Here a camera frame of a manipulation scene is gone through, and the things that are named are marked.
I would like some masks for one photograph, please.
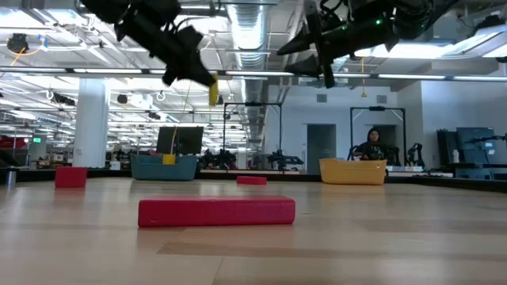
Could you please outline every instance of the doorway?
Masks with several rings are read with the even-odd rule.
[[[336,158],[336,125],[307,125],[307,173],[320,175],[321,158]]]

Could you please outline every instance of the computer monitor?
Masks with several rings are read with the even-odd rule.
[[[179,154],[200,154],[203,143],[203,127],[182,127],[178,128]]]
[[[173,141],[173,134],[175,127],[160,127],[158,130],[157,139],[157,152],[160,154],[171,153],[171,142]],[[177,137],[174,138],[173,152],[177,151]]]
[[[157,141],[158,153],[171,153],[171,141],[173,140],[175,130],[175,127],[160,127]],[[203,127],[179,127],[174,138],[173,153],[200,154],[203,133]]]
[[[492,127],[458,127],[456,133],[464,162],[492,163],[495,155],[494,141],[477,141],[477,139],[494,136]]]

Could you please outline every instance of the yellow bin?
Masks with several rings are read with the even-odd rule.
[[[322,181],[327,184],[382,185],[387,161],[320,159]]]
[[[162,155],[162,164],[163,165],[176,164],[176,155],[174,155],[174,154],[163,154]]]

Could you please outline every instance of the red object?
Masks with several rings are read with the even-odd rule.
[[[88,169],[85,167],[60,166],[56,168],[55,187],[83,188],[86,186]]]
[[[16,148],[21,149],[26,146],[26,142],[24,138],[16,138]],[[14,138],[1,138],[0,139],[0,148],[9,148],[12,149],[14,147]]]
[[[238,177],[236,178],[238,184],[250,184],[250,185],[266,185],[268,179],[266,177]]]
[[[140,227],[292,224],[295,202],[283,196],[152,196],[139,201]]]

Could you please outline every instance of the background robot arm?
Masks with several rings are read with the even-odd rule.
[[[333,60],[363,48],[385,44],[390,51],[400,39],[412,40],[429,29],[458,0],[349,0],[332,9],[318,11],[314,0],[304,0],[306,23],[301,31],[278,50],[278,55],[306,51],[315,45],[317,56],[288,65],[286,71],[318,77],[323,74],[327,88],[334,86]],[[347,21],[330,16],[341,5],[348,8]]]

